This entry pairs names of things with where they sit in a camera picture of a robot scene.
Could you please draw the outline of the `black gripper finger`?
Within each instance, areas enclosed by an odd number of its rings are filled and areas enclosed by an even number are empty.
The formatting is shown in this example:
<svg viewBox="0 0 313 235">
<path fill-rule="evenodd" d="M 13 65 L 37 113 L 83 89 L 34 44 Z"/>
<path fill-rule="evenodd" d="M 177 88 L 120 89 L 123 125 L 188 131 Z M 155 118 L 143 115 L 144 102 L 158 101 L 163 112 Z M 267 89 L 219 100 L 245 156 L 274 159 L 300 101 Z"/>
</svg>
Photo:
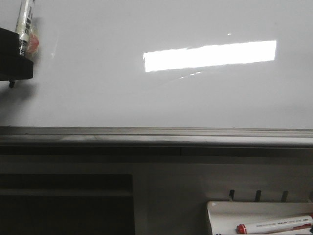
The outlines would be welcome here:
<svg viewBox="0 0 313 235">
<path fill-rule="evenodd" d="M 19 35 L 0 29 L 0 80 L 27 80 L 33 78 L 33 62 L 20 55 Z"/>
</svg>

